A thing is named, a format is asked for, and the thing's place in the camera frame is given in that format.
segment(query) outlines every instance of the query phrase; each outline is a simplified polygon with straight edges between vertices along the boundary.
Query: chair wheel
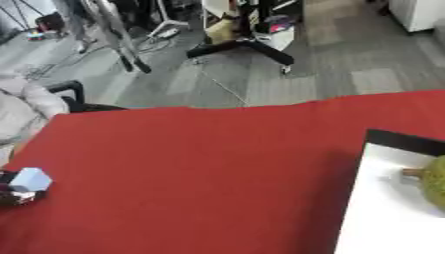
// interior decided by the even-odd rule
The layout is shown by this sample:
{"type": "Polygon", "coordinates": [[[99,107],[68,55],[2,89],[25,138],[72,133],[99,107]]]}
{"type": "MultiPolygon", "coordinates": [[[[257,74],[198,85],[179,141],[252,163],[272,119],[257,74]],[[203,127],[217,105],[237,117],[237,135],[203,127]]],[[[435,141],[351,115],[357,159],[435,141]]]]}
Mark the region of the chair wheel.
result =
{"type": "Polygon", "coordinates": [[[292,71],[292,67],[291,66],[283,66],[281,68],[281,74],[282,75],[287,75],[288,73],[290,73],[290,71],[292,71]]]}

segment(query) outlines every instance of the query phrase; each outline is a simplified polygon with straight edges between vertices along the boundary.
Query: stand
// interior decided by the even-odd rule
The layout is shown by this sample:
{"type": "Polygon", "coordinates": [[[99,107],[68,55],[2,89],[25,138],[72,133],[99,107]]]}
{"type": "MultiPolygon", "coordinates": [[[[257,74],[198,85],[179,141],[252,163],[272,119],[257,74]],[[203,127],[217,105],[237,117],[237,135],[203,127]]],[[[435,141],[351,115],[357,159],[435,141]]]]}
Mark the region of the stand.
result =
{"type": "Polygon", "coordinates": [[[163,0],[157,0],[158,6],[159,6],[159,10],[161,11],[161,16],[162,19],[164,20],[163,22],[161,22],[161,24],[158,25],[158,27],[153,30],[148,37],[154,37],[156,34],[158,34],[161,30],[163,30],[165,27],[167,26],[179,26],[179,27],[188,27],[190,28],[190,25],[188,22],[184,22],[184,21],[177,21],[177,20],[172,20],[170,19],[169,15],[167,14],[167,10],[165,9],[165,5],[164,5],[164,1],[163,0]]]}
{"type": "MultiPolygon", "coordinates": [[[[197,46],[191,50],[187,51],[187,57],[189,59],[196,58],[203,55],[208,55],[211,53],[232,50],[238,47],[249,47],[252,48],[271,59],[282,64],[281,73],[287,74],[291,71],[291,66],[294,64],[294,58],[286,53],[278,51],[277,49],[270,47],[262,43],[258,38],[255,37],[251,30],[249,14],[252,10],[252,6],[249,3],[241,3],[239,5],[239,14],[241,18],[241,36],[240,38],[220,44],[215,45],[203,45],[197,46]]],[[[259,8],[268,8],[268,6],[260,6],[259,8]]]]}
{"type": "MultiPolygon", "coordinates": [[[[16,22],[24,31],[31,30],[31,27],[28,24],[28,22],[26,21],[25,15],[23,14],[22,9],[20,9],[20,6],[17,3],[17,0],[11,0],[11,1],[14,4],[14,7],[16,8],[17,12],[19,13],[20,18],[22,19],[23,24],[16,17],[14,17],[14,15],[12,15],[10,12],[8,12],[4,7],[0,6],[0,10],[3,11],[6,15],[8,15],[8,17],[11,18],[14,22],[16,22]]],[[[25,0],[18,0],[18,1],[20,1],[21,3],[26,5],[31,10],[35,11],[40,16],[44,16],[44,14],[42,12],[40,12],[38,9],[36,9],[31,4],[27,3],[25,0]]]]}

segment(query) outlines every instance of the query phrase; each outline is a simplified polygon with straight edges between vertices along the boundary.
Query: chair armrest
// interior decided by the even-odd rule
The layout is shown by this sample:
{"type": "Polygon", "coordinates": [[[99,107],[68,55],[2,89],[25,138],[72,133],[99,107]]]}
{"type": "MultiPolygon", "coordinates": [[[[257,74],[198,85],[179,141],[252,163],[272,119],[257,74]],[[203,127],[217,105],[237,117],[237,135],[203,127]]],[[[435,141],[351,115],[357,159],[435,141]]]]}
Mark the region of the chair armrest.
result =
{"type": "Polygon", "coordinates": [[[63,83],[46,86],[50,93],[58,93],[61,91],[72,90],[75,94],[75,100],[80,104],[85,104],[85,92],[83,84],[79,81],[67,81],[63,83]]]}

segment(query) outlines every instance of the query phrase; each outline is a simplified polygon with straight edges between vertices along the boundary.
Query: white cabinet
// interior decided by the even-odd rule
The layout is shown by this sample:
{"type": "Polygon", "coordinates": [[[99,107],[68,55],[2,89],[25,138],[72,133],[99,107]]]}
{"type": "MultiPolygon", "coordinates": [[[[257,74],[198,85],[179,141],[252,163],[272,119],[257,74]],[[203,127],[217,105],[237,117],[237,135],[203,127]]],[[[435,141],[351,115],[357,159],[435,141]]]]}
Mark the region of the white cabinet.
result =
{"type": "Polygon", "coordinates": [[[445,18],[444,0],[391,0],[390,10],[409,32],[434,28],[445,18]]]}

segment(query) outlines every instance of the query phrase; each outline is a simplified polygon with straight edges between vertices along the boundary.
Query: cable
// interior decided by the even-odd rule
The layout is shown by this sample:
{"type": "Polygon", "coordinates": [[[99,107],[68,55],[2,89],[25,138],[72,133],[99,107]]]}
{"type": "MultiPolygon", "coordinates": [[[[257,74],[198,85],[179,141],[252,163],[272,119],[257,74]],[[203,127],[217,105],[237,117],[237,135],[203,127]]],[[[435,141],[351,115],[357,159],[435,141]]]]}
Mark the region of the cable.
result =
{"type": "Polygon", "coordinates": [[[167,40],[156,40],[156,44],[150,43],[151,47],[145,48],[145,49],[139,49],[139,53],[149,53],[149,52],[158,52],[161,50],[164,50],[167,47],[170,47],[172,45],[173,40],[172,39],[167,39],[167,40]],[[164,45],[157,47],[157,45],[159,45],[161,42],[166,42],[164,45]]]}
{"type": "Polygon", "coordinates": [[[23,70],[22,76],[23,76],[23,78],[25,80],[28,80],[28,81],[37,81],[37,80],[40,80],[42,78],[48,78],[48,73],[50,73],[56,67],[62,68],[62,67],[73,66],[73,65],[78,64],[79,62],[83,61],[86,57],[88,57],[92,53],[97,52],[97,51],[102,50],[102,49],[106,49],[106,48],[108,48],[108,46],[98,47],[98,48],[96,48],[96,49],[94,49],[92,51],[89,51],[89,52],[85,53],[78,60],[76,60],[74,63],[63,64],[66,60],[68,60],[72,56],[77,55],[77,52],[72,52],[72,53],[66,55],[65,57],[63,57],[57,63],[49,63],[49,64],[45,64],[45,65],[43,65],[41,67],[28,67],[28,68],[25,68],[23,70]]]}
{"type": "Polygon", "coordinates": [[[242,102],[244,104],[245,107],[248,107],[248,103],[247,101],[245,101],[241,96],[239,96],[235,91],[233,91],[232,89],[228,88],[226,85],[223,85],[222,83],[214,80],[212,77],[210,77],[207,73],[205,73],[202,69],[200,69],[200,73],[202,75],[204,75],[206,78],[210,79],[213,83],[215,83],[217,86],[221,87],[222,89],[224,89],[225,91],[231,93],[233,96],[235,96],[240,102],[242,102]]]}

